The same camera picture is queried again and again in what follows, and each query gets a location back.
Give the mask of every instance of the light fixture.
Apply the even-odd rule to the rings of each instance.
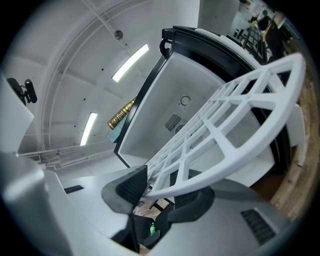
[[[84,128],[84,132],[83,132],[83,135],[82,135],[80,146],[86,145],[87,139],[88,139],[90,131],[91,131],[91,128],[94,125],[94,122],[95,122],[95,120],[97,118],[97,115],[98,115],[97,113],[90,113],[89,120],[86,123],[86,126]]]
[[[114,74],[112,79],[116,82],[120,80],[120,78],[130,69],[130,67],[135,64],[137,60],[140,59],[142,55],[144,55],[149,50],[148,45],[145,44],[139,50],[137,50],[123,65],[119,68],[119,70]]]

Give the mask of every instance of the white ceiling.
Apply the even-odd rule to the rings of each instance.
[[[98,113],[88,144],[107,141],[108,120],[140,90],[161,56],[161,29],[196,27],[200,0],[56,0],[21,30],[2,69],[38,97],[20,153],[79,145],[90,112]],[[119,43],[110,30],[121,30]],[[111,79],[144,44],[149,51],[117,83]],[[106,142],[112,149],[114,144]]]

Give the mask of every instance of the green bottle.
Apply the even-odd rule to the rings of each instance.
[[[151,225],[151,227],[150,227],[150,234],[151,234],[151,236],[152,236],[154,233],[156,233],[156,227],[155,227],[155,223],[152,222],[152,225]]]

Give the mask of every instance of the white grid rack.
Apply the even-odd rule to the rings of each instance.
[[[221,86],[182,130],[146,163],[148,180],[155,183],[144,198],[170,198],[199,190],[231,175],[258,156],[286,124],[299,98],[305,71],[305,60],[301,54],[296,53]],[[290,72],[285,86],[277,75],[283,72]],[[243,94],[251,81],[255,81],[254,85],[248,93]],[[264,93],[267,86],[271,92]],[[222,123],[217,122],[235,105],[235,110]],[[271,113],[244,144],[235,147],[228,140],[228,133],[252,108],[270,110]],[[217,145],[224,158],[189,179],[190,163]],[[175,184],[163,187],[169,175],[177,170]]]

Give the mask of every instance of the fluorescent light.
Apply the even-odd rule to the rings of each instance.
[[[142,55],[144,55],[149,50],[148,45],[145,44],[138,51],[135,52],[123,65],[120,69],[115,73],[112,79],[116,82],[120,80],[120,78],[130,69],[130,67],[135,64],[137,60],[140,59]]]
[[[95,120],[97,118],[97,115],[98,114],[96,114],[96,113],[91,113],[90,114],[89,120],[86,123],[86,126],[84,128],[84,132],[83,132],[83,135],[82,135],[80,146],[86,145],[87,139],[88,139],[90,131],[91,131],[91,128],[94,125],[94,122],[95,122]]]

